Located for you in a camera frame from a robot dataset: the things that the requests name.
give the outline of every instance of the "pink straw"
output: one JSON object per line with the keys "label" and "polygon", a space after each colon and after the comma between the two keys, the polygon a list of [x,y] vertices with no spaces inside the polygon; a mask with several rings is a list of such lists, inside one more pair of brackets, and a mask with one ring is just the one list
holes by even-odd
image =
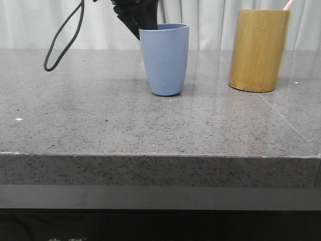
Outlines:
{"label": "pink straw", "polygon": [[292,4],[294,3],[295,0],[289,0],[289,2],[285,5],[283,10],[288,11],[290,9],[290,7],[292,6]]}

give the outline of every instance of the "speckled stone surface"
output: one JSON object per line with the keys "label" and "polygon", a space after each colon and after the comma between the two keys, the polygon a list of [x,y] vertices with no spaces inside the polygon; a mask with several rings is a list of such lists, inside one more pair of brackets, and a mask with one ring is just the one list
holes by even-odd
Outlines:
{"label": "speckled stone surface", "polygon": [[227,85],[230,51],[191,51],[172,97],[139,51],[70,50],[50,73],[45,54],[0,50],[1,184],[317,185],[319,52],[286,52],[277,89],[249,93]]}

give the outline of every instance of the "blue cup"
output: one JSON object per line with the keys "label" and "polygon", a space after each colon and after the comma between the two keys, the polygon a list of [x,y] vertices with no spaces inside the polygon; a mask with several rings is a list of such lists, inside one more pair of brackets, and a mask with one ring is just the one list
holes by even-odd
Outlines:
{"label": "blue cup", "polygon": [[189,50],[187,24],[159,24],[139,30],[149,85],[154,94],[170,96],[183,90]]}

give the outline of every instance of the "bamboo cup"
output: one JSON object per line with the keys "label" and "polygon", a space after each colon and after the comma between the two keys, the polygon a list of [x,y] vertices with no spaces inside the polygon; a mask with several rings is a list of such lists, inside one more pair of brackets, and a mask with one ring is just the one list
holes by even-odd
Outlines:
{"label": "bamboo cup", "polygon": [[238,11],[229,86],[250,92],[275,90],[290,11]]}

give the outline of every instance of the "white curtain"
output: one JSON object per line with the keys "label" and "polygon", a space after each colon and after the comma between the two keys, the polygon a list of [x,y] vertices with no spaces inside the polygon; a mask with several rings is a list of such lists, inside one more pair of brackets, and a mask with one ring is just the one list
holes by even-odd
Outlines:
{"label": "white curtain", "polygon": [[[231,50],[238,9],[282,9],[288,0],[159,0],[160,23],[190,24],[190,49]],[[80,0],[0,0],[0,48],[45,48]],[[113,12],[110,0],[85,2],[74,49],[139,49],[139,42]],[[319,50],[321,0],[296,0],[287,50]],[[57,40],[64,48],[74,34],[77,13]]]}

